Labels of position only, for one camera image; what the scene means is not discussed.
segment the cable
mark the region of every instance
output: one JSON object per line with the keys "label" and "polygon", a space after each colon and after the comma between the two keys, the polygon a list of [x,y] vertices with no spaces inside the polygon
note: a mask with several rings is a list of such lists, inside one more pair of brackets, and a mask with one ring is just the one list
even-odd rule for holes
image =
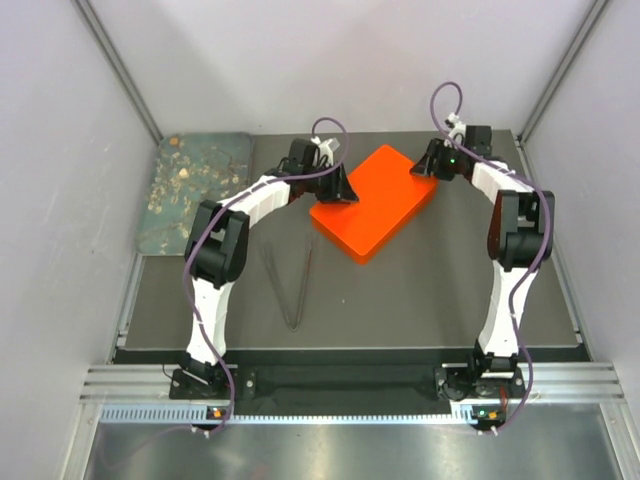
{"label": "cable", "polygon": [[324,167],[328,161],[329,161],[329,156],[325,153],[318,160],[318,167]]}
{"label": "cable", "polygon": [[128,453],[126,457],[114,463],[109,462],[106,458],[104,438],[103,438],[104,434],[98,430],[99,438],[97,441],[100,443],[100,447],[98,448],[98,456],[100,458],[100,461],[102,462],[102,464],[107,470],[109,471],[118,470],[120,467],[122,467],[122,465],[124,465],[129,460],[131,460],[131,457],[133,457],[136,453],[138,453],[140,450],[147,447],[148,445],[151,445],[153,442],[160,439],[161,437],[164,437],[169,433],[177,432],[180,430],[191,430],[191,428],[192,427],[190,425],[175,425],[173,427],[165,428],[164,430],[161,430],[158,433],[151,435],[145,441],[140,443],[140,445],[135,447],[130,453]]}
{"label": "cable", "polygon": [[504,413],[507,413],[507,407],[509,406],[509,396],[507,395],[507,389],[503,385],[500,385],[500,408]]}
{"label": "cable", "polygon": [[173,377],[169,375],[167,371],[164,369],[164,363],[162,364],[162,373],[164,373],[164,376],[167,377],[169,380],[173,380]]}
{"label": "cable", "polygon": [[542,263],[542,258],[544,257],[545,251],[547,249],[547,245],[549,245],[549,241],[551,239],[551,211],[549,209],[549,203],[547,202],[547,199],[542,194],[542,190],[534,182],[532,182],[531,180],[529,180],[526,177],[523,177],[523,176],[518,175],[518,174],[516,174],[514,172],[511,172],[509,170],[505,170],[503,168],[500,168],[500,167],[494,165],[493,163],[491,163],[487,159],[481,157],[480,155],[476,154],[475,152],[472,152],[471,150],[466,148],[464,145],[462,145],[459,142],[457,142],[454,138],[451,138],[449,133],[442,127],[442,125],[438,121],[438,118],[436,117],[436,113],[435,113],[435,99],[438,96],[438,93],[440,93],[440,91],[445,87],[454,87],[458,91],[458,107],[456,109],[456,115],[458,114],[458,112],[460,111],[460,108],[462,106],[462,88],[456,82],[451,82],[451,81],[444,82],[440,86],[438,86],[438,88],[435,89],[435,91],[431,95],[431,100],[429,101],[429,111],[431,113],[431,120],[433,121],[434,125],[438,129],[438,132],[440,132],[441,135],[443,135],[447,140],[449,140],[451,142],[451,145],[453,145],[458,150],[466,153],[467,155],[469,155],[474,160],[482,162],[485,165],[488,165],[491,168],[493,168],[495,170],[498,170],[499,172],[502,172],[505,175],[508,175],[508,176],[514,178],[515,180],[519,181],[523,185],[527,185],[527,186],[531,187],[536,192],[536,194],[538,195],[538,198],[540,200],[540,205],[542,206],[542,211],[543,211],[543,214],[544,214],[544,217],[543,217],[543,220],[544,220],[544,233],[542,235],[542,243],[540,245],[540,249],[538,250],[538,253],[536,254],[536,256],[533,259],[533,261],[531,262],[531,265],[529,266],[529,268],[527,269],[525,274],[522,276],[522,278],[520,278],[520,280],[518,280],[516,282],[516,284],[511,289],[511,292],[509,293],[509,314],[511,315],[511,324],[513,326],[513,332],[514,332],[514,334],[516,336],[516,341],[518,343],[518,347],[520,347],[520,349],[522,350],[522,354],[524,355],[524,358],[525,358],[525,360],[527,362],[527,365],[528,365],[529,380],[527,382],[527,388],[525,389],[524,395],[522,396],[522,399],[520,400],[520,403],[518,404],[518,406],[514,410],[514,412],[511,415],[511,417],[509,417],[505,421],[505,423],[502,424],[496,430],[496,431],[499,431],[499,430],[503,430],[503,429],[507,428],[509,425],[511,425],[511,423],[520,415],[520,413],[522,412],[522,408],[524,407],[525,403],[527,402],[527,399],[529,398],[529,395],[531,394],[531,390],[533,389],[533,360],[531,359],[531,355],[529,354],[529,350],[527,349],[527,346],[524,344],[524,342],[522,341],[522,338],[520,336],[520,329],[518,328],[518,323],[516,321],[516,313],[515,313],[515,307],[513,305],[513,302],[514,302],[514,296],[515,296],[516,292],[518,291],[518,289],[527,280],[527,278],[529,278],[529,275],[531,275],[533,272],[535,272],[540,267],[540,264]]}

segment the white arm link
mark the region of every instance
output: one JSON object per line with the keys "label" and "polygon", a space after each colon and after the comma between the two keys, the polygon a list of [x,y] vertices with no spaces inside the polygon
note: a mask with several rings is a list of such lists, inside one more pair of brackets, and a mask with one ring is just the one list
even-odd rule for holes
{"label": "white arm link", "polygon": [[[484,193],[492,204],[495,204],[499,190],[532,191],[531,187],[523,185],[506,174],[506,172],[510,172],[506,163],[491,163],[500,167],[502,171],[478,162],[473,169],[471,184]],[[505,272],[497,261],[493,262],[491,303],[484,328],[478,337],[478,343],[485,354],[493,353],[496,357],[510,357],[514,353],[518,354],[518,342],[513,331],[513,323],[509,312],[509,294],[526,271],[526,268],[513,268],[510,272]],[[529,275],[527,280],[518,288],[514,297],[518,328],[520,328],[529,287],[535,276],[536,272]]]}
{"label": "white arm link", "polygon": [[[254,183],[247,190],[255,190],[256,185],[260,183],[266,184],[267,181],[273,178],[275,177],[262,176],[260,180]],[[247,190],[240,192],[236,197],[242,195]],[[234,204],[233,211],[242,211],[248,214],[249,226],[251,228],[269,213],[287,205],[289,203],[289,190],[290,186],[286,182],[275,182],[266,185],[259,190],[255,190],[254,193],[244,200]],[[227,204],[230,201],[231,199],[227,199],[220,203]],[[213,284],[202,278],[193,278],[192,281],[194,299],[196,307],[200,312],[200,317],[202,318],[202,325],[216,351],[222,356],[227,351],[224,329],[227,320],[229,297],[231,296],[231,288],[233,287],[234,282],[226,283],[222,288],[216,290],[213,287]],[[209,349],[202,338],[200,325],[195,314],[193,315],[193,328],[191,330],[191,340],[187,346],[187,353],[191,355],[191,358],[198,362],[209,362],[211,365],[215,365],[217,363],[213,352]]]}

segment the enclosure wall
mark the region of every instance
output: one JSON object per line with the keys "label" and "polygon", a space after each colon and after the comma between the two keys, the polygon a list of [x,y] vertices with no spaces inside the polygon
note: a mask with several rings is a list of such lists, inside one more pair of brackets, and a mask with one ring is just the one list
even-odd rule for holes
{"label": "enclosure wall", "polygon": [[0,478],[49,479],[113,338],[153,144],[71,2],[6,10]]}
{"label": "enclosure wall", "polygon": [[[428,97],[518,131],[588,3],[524,0],[93,0],[160,129],[433,129]],[[443,100],[451,109],[453,101]]]}
{"label": "enclosure wall", "polygon": [[640,421],[640,3],[611,2],[528,143],[591,348]]}

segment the black bracket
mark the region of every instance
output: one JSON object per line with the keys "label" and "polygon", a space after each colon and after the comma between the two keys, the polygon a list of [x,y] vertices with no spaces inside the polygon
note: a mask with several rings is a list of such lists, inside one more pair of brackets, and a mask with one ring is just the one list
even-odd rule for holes
{"label": "black bracket", "polygon": [[[476,342],[467,365],[440,367],[435,370],[436,390],[444,400],[460,402],[471,400],[473,427],[491,430],[507,420],[506,404],[503,400],[522,398],[525,387],[522,372],[515,355],[508,358],[485,355]],[[473,400],[483,400],[474,405]]]}
{"label": "black bracket", "polygon": [[542,193],[549,205],[549,219],[544,218],[540,199],[535,192],[498,191],[487,237],[487,250],[489,257],[498,260],[507,272],[512,268],[531,265],[540,250],[546,222],[551,222],[551,236],[542,260],[551,255],[555,197],[549,191]]}
{"label": "black bracket", "polygon": [[[184,252],[185,260],[189,258],[207,225],[221,208],[222,205],[211,200],[205,200],[198,206]],[[225,283],[236,280],[244,269],[249,245],[249,215],[244,212],[225,211],[214,226],[213,232],[217,233],[222,229],[224,236],[221,240],[212,236],[205,240],[190,270],[193,277],[203,278],[218,289]]]}
{"label": "black bracket", "polygon": [[[266,174],[288,177],[320,172],[326,167],[322,164],[322,158],[317,159],[318,164],[314,166],[318,152],[319,149],[315,143],[297,138],[291,142],[289,155],[282,159],[278,168],[271,169]],[[316,178],[307,180],[287,180],[285,178],[285,182],[291,185],[290,201],[304,193],[315,194],[318,201],[322,203],[354,203],[359,201],[358,195],[349,184],[344,165]]]}
{"label": "black bracket", "polygon": [[[489,157],[491,155],[491,127],[468,125],[462,145],[472,152]],[[451,181],[456,175],[462,175],[471,181],[476,161],[464,152],[447,147],[441,138],[433,138],[427,151],[411,167],[410,173],[422,177],[434,176],[439,180]]]}
{"label": "black bracket", "polygon": [[[201,363],[191,355],[183,353],[180,367],[173,371],[169,398],[173,400],[228,400],[229,379],[218,363]],[[234,368],[231,374],[236,384],[236,399],[253,398],[256,391],[256,371],[254,368]]]}

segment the orange block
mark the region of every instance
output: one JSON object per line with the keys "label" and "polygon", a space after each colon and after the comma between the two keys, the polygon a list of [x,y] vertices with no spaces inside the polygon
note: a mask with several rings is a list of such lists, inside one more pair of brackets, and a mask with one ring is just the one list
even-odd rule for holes
{"label": "orange block", "polygon": [[360,202],[316,203],[310,211],[314,227],[364,265],[436,192],[437,180],[409,174],[412,166],[383,145],[349,175]]}

